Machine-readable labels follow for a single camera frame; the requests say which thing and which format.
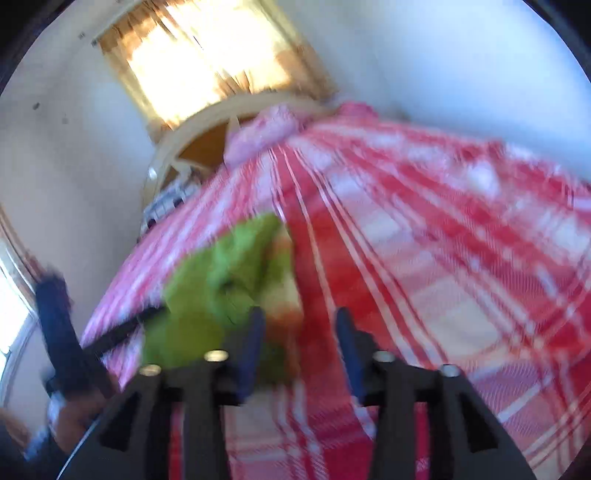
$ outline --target wooden headboard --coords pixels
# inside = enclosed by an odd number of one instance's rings
[[[328,111],[308,97],[287,92],[235,95],[205,108],[160,141],[144,184],[144,208],[179,173],[197,170],[202,176],[208,176],[215,172],[223,163],[228,123],[236,118],[241,122],[250,120],[261,110],[278,103],[289,103],[313,114]]]

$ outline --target sunlight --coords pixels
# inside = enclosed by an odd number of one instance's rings
[[[220,75],[245,72],[253,92],[289,84],[289,75],[276,59],[288,48],[286,41],[247,2],[202,1],[199,6],[167,9],[181,31],[172,21],[164,21],[170,33],[152,30],[129,59],[142,90],[165,122],[180,124],[224,98]]]
[[[3,353],[8,353],[29,315],[26,305],[9,282],[0,271],[0,351]]]

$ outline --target green cloth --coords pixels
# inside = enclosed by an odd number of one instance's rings
[[[290,257],[269,256],[269,246],[282,228],[274,214],[261,215],[186,258],[164,290],[170,312],[146,329],[143,363],[187,365],[219,349],[228,330],[244,325],[261,293],[285,269],[291,270]],[[262,376],[282,381],[282,348],[266,345],[263,357],[274,371]]]

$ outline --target pink pillow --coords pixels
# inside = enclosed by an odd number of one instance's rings
[[[223,153],[224,164],[237,167],[271,148],[281,140],[298,133],[310,115],[293,111],[281,103],[263,110],[256,118],[229,135]]]
[[[367,103],[345,102],[337,110],[338,115],[344,116],[364,116],[369,118],[379,118],[377,112]]]

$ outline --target red plaid blanket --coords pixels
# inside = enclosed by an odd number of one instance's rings
[[[225,409],[234,479],[366,478],[375,412],[349,394],[332,327],[338,306],[410,364],[462,366],[537,476],[564,472],[591,433],[591,195],[498,142],[372,118],[318,122],[221,171],[154,228],[83,341],[158,301],[188,253],[272,210],[295,245],[302,377]],[[138,335],[106,358],[121,384],[140,349]],[[417,420],[425,478],[420,406]]]

